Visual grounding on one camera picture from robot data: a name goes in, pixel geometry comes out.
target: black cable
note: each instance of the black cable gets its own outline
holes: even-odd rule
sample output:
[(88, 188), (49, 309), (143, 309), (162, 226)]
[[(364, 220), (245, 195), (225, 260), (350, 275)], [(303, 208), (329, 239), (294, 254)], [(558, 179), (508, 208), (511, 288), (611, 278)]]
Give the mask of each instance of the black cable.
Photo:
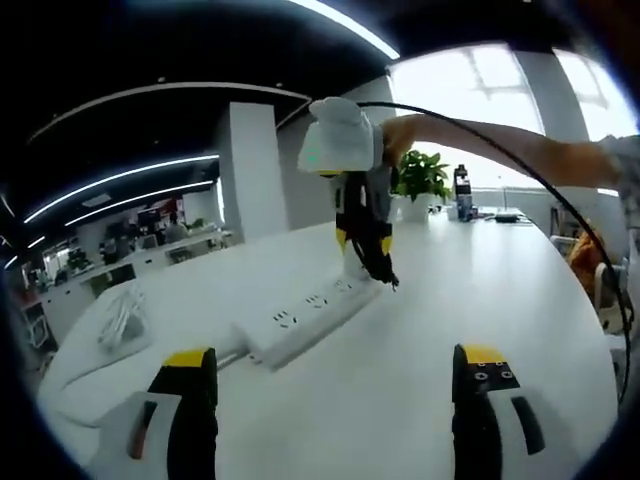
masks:
[(529, 165), (527, 165), (518, 156), (516, 156), (515, 154), (511, 153), (510, 151), (508, 151), (507, 149), (502, 147), (500, 144), (498, 144), (496, 141), (494, 141), (490, 137), (487, 137), (486, 135), (483, 135), (482, 133), (476, 131), (475, 129), (473, 129), (473, 128), (467, 126), (467, 125), (465, 125), (464, 123), (462, 123), (459, 120), (455, 120), (455, 119), (449, 118), (449, 117), (447, 117), (445, 115), (441, 115), (439, 113), (435, 113), (435, 112), (432, 112), (432, 111), (429, 111), (429, 110), (425, 110), (424, 108), (414, 107), (412, 105), (403, 105), (401, 103), (394, 103), (394, 102), (358, 102), (358, 106), (361, 107), (361, 108), (365, 108), (365, 107), (386, 107), (386, 108), (394, 108), (394, 109), (399, 108), (399, 109), (402, 109), (402, 110), (409, 110), (409, 111), (412, 111), (412, 112), (421, 113), (423, 115), (428, 115), (428, 116), (437, 118), (439, 120), (443, 120), (445, 122), (448, 122), (448, 123), (460, 128), (461, 130), (464, 130), (465, 132), (470, 133), (471, 135), (474, 135), (475, 137), (478, 137), (479, 139), (481, 139), (484, 142), (486, 142), (488, 145), (491, 145), (493, 148), (498, 150), (500, 153), (506, 155), (516, 165), (518, 165), (525, 172), (527, 172), (531, 177), (533, 177), (537, 181), (539, 181), (544, 186), (544, 188), (546, 188), (549, 191), (549, 193), (551, 193), (551, 195), (553, 195), (556, 198), (556, 200), (558, 200), (558, 202), (560, 202), (560, 204), (565, 209), (567, 209), (567, 211), (569, 211), (569, 213), (571, 213), (571, 215), (573, 215), (573, 217), (578, 221), (578, 223), (584, 229), (584, 231), (587, 232), (587, 235), (589, 235), (591, 240), (595, 243), (596, 248), (598, 249), (598, 251), (602, 255), (602, 261), (606, 265), (607, 271), (611, 275), (611, 279), (612, 279), (612, 283), (613, 283), (613, 289), (615, 290), (616, 299), (618, 300), (618, 307), (620, 308), (620, 315), (622, 316), (622, 329), (624, 331), (624, 343), (625, 343), (625, 350), (626, 350), (626, 352), (625, 352), (625, 363), (626, 363), (626, 365), (625, 365), (625, 371), (624, 371), (624, 380), (622, 382), (622, 388), (620, 389), (620, 395), (618, 396), (618, 404), (622, 403), (624, 395), (625, 395), (625, 393), (627, 391), (627, 384), (629, 383), (629, 370), (631, 368), (631, 365), (630, 365), (631, 364), (631, 339), (630, 339), (631, 323), (630, 323), (629, 319), (627, 318), (627, 311), (626, 311), (626, 309), (624, 307), (623, 298), (622, 298), (622, 290), (620, 289), (620, 283), (618, 282), (618, 275), (617, 275), (615, 269), (613, 268), (613, 264), (611, 263), (611, 259), (609, 258), (609, 255), (607, 255), (607, 252), (605, 251), (604, 246), (602, 245), (602, 243), (598, 239), (597, 235), (591, 229), (591, 227), (589, 226), (587, 221), (582, 217), (582, 215), (580, 215), (580, 213), (574, 208), (574, 206), (571, 203), (569, 203), (569, 201), (566, 198), (564, 198), (564, 196), (562, 196), (562, 194), (560, 192), (558, 192), (558, 190), (556, 190), (556, 188), (553, 185), (551, 185), (549, 182), (547, 182), (541, 175), (538, 174), (538, 172), (536, 172), (533, 168), (531, 168)]

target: potted plant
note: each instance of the potted plant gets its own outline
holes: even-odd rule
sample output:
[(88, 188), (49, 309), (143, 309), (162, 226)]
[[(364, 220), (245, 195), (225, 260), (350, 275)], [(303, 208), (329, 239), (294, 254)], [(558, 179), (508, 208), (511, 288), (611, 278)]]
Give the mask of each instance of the potted plant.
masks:
[(393, 193), (406, 197), (402, 205), (402, 218), (424, 222), (429, 205), (446, 201), (451, 189), (444, 182), (448, 176), (444, 169), (448, 165), (440, 163), (440, 154), (428, 155), (411, 150), (402, 157), (399, 167), (399, 182)]

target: white pillar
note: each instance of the white pillar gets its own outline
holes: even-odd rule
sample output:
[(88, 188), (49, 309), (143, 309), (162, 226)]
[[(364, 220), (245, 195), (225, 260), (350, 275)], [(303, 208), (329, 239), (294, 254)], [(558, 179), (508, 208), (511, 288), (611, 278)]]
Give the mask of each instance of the white pillar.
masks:
[(244, 241), (288, 231), (273, 106), (229, 104), (216, 144), (227, 227)]
[[(515, 50), (514, 54), (531, 87), (545, 135), (560, 142), (588, 142), (580, 104), (553, 52)], [(595, 188), (563, 187), (558, 191), (585, 218), (597, 215), (600, 198)]]

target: human arm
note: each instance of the human arm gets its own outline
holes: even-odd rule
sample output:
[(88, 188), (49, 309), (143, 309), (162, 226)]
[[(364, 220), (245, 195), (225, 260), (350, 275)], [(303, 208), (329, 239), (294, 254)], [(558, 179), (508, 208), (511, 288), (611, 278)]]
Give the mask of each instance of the human arm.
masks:
[[(516, 127), (468, 120), (460, 122), (521, 158), (555, 186), (614, 188), (618, 182), (617, 171), (598, 144), (568, 144)], [(484, 140), (435, 117), (422, 114), (396, 117), (384, 122), (382, 130), (385, 156), (394, 166), (414, 142), (432, 142), (488, 158), (528, 175)]]

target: led strip light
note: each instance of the led strip light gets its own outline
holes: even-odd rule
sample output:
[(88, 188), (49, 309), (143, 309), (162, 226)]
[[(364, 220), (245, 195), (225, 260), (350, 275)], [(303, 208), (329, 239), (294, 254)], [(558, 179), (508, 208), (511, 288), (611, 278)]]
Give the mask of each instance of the led strip light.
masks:
[(351, 30), (353, 33), (358, 35), (363, 40), (366, 40), (371, 45), (376, 47), (382, 53), (384, 53), (391, 60), (397, 60), (400, 58), (400, 54), (391, 48), (386, 42), (384, 42), (380, 37), (372, 33), (371, 31), (364, 28), (358, 22), (353, 20), (350, 17), (347, 17), (344, 13), (340, 13), (334, 8), (325, 5), (324, 3), (318, 2), (317, 0), (288, 0), (291, 3), (295, 3), (296, 5), (300, 5), (301, 7), (312, 10), (323, 17), (327, 17), (330, 20), (342, 25), (343, 27)]
[(152, 197), (154, 195), (159, 195), (161, 193), (175, 192), (176, 190), (183, 190), (183, 189), (186, 189), (186, 188), (193, 188), (193, 187), (202, 187), (204, 185), (212, 185), (212, 184), (213, 184), (213, 180), (207, 180), (206, 182), (190, 183), (188, 185), (180, 185), (179, 187), (165, 188), (164, 190), (158, 190), (157, 192), (145, 193), (144, 195), (140, 195), (138, 197), (133, 197), (133, 198), (130, 198), (128, 200), (122, 200), (121, 202), (116, 202), (116, 203), (113, 203), (111, 205), (107, 205), (106, 207), (102, 207), (102, 208), (99, 208), (97, 210), (94, 210), (93, 212), (89, 212), (86, 215), (82, 215), (81, 217), (78, 217), (78, 218), (76, 218), (74, 220), (71, 220), (70, 222), (65, 223), (64, 226), (68, 227), (69, 225), (73, 225), (74, 223), (80, 222), (81, 220), (84, 220), (85, 218), (89, 218), (89, 217), (92, 217), (94, 215), (97, 215), (98, 213), (102, 213), (102, 212), (104, 212), (106, 210), (110, 210), (112, 208), (119, 207), (120, 205), (125, 205), (127, 203), (135, 202), (136, 200), (142, 200), (143, 198)]
[(37, 244), (39, 244), (39, 243), (41, 243), (41, 242), (44, 242), (44, 239), (45, 239), (45, 238), (46, 238), (46, 237), (45, 237), (44, 235), (43, 235), (43, 236), (41, 236), (39, 239), (34, 240), (34, 241), (33, 241), (33, 242), (31, 242), (29, 245), (27, 245), (27, 248), (33, 248), (33, 247), (35, 247)]
[(78, 188), (77, 190), (69, 192), (69, 193), (61, 196), (60, 198), (55, 199), (53, 202), (48, 203), (44, 207), (40, 208), (39, 210), (37, 210), (37, 211), (33, 212), (31, 215), (29, 215), (24, 220), (24, 223), (31, 222), (33, 219), (39, 217), (44, 212), (49, 210), (51, 207), (54, 207), (54, 206), (58, 205), (59, 203), (64, 202), (65, 200), (68, 200), (69, 198), (71, 198), (71, 197), (73, 197), (73, 196), (75, 196), (75, 195), (77, 195), (79, 193), (86, 192), (87, 190), (89, 190), (91, 188), (97, 187), (98, 185), (104, 185), (105, 183), (111, 182), (111, 181), (116, 180), (118, 178), (127, 177), (129, 175), (135, 175), (136, 173), (147, 172), (149, 170), (156, 170), (156, 169), (159, 169), (159, 168), (170, 167), (172, 165), (181, 165), (183, 163), (191, 163), (191, 162), (201, 162), (203, 160), (214, 160), (216, 158), (219, 158), (219, 155), (203, 155), (201, 157), (181, 158), (179, 160), (171, 160), (169, 162), (156, 163), (154, 165), (147, 165), (146, 167), (135, 168), (135, 169), (129, 170), (127, 172), (122, 172), (122, 173), (118, 173), (117, 175), (112, 175), (110, 177), (103, 178), (102, 180), (98, 180), (97, 182), (93, 182), (93, 183), (90, 183), (88, 185), (85, 185), (84, 187)]
[(13, 262), (15, 262), (18, 259), (18, 256), (14, 256), (11, 260), (9, 260), (7, 263), (5, 263), (4, 265), (4, 269), (6, 270), (7, 268), (9, 268)]

